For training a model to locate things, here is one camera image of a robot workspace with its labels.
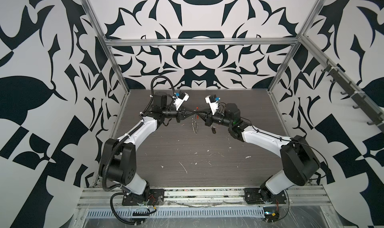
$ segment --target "white scratch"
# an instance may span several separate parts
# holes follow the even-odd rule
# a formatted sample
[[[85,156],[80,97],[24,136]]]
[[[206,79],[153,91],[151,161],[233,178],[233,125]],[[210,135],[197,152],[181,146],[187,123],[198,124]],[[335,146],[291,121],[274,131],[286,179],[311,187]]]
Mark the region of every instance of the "white scratch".
[[[185,167],[183,166],[183,164],[181,163],[181,162],[179,162],[180,163],[180,165],[184,168],[184,170],[185,170],[185,173],[187,173],[188,174],[188,172],[187,172],[187,170],[185,169]]]

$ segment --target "patterned wall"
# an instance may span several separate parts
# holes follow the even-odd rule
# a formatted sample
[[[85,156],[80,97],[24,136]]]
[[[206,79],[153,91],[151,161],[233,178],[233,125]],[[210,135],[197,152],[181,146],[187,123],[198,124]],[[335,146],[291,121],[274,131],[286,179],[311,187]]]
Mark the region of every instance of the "patterned wall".
[[[124,96],[79,0],[0,0],[0,92],[1,226],[60,227]]]
[[[110,39],[295,36],[315,0],[90,0]]]
[[[177,89],[268,88],[289,45],[135,46],[112,52],[131,89],[149,89],[156,75]],[[155,89],[170,85],[159,79]]]
[[[384,107],[384,0],[327,0],[309,37]],[[323,184],[344,225],[384,225],[384,134],[301,46],[273,91],[290,135],[318,149]]]

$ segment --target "wall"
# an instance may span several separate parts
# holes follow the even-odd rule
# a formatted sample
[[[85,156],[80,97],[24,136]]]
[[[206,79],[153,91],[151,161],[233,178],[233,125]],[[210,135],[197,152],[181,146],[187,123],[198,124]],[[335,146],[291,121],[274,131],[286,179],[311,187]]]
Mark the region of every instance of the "wall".
[[[308,32],[379,106],[384,106],[384,0],[327,0]],[[384,225],[384,135],[301,46],[273,91],[290,135],[327,159],[314,175],[344,225]]]
[[[1,226],[65,227],[124,91],[79,0],[0,0],[0,39]]]
[[[90,0],[108,39],[295,37],[315,0]],[[130,88],[267,88],[289,45],[115,47]],[[169,84],[156,88],[169,88]]]

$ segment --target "wood grain surface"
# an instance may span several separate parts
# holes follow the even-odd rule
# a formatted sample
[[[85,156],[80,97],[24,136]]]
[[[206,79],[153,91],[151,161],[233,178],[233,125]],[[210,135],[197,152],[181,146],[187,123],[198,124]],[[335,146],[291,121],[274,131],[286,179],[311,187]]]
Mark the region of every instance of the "wood grain surface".
[[[221,102],[237,104],[241,116],[252,120],[259,129],[285,134],[266,90],[186,92],[190,97],[184,106],[208,108],[204,98],[216,94]],[[149,90],[131,91],[116,137],[137,124],[150,94]],[[137,173],[152,187],[260,185],[282,169],[279,157],[232,138],[227,127],[216,125],[217,133],[213,134],[203,120],[198,122],[198,132],[194,134],[192,117],[180,123],[172,119],[167,127],[161,125],[140,145]]]

